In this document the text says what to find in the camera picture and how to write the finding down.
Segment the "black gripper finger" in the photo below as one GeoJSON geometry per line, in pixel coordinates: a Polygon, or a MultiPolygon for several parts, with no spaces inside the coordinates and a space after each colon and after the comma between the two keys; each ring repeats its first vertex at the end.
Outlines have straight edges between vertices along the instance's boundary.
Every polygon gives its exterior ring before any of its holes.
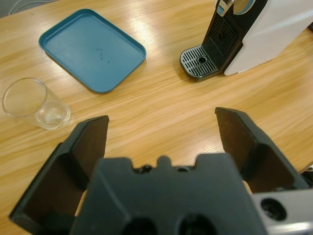
{"type": "Polygon", "coordinates": [[[9,219],[32,235],[68,235],[97,161],[104,157],[108,116],[78,123],[34,177],[9,219]]]}
{"type": "Polygon", "coordinates": [[[271,138],[245,112],[217,107],[223,149],[253,193],[308,189],[271,138]]]}

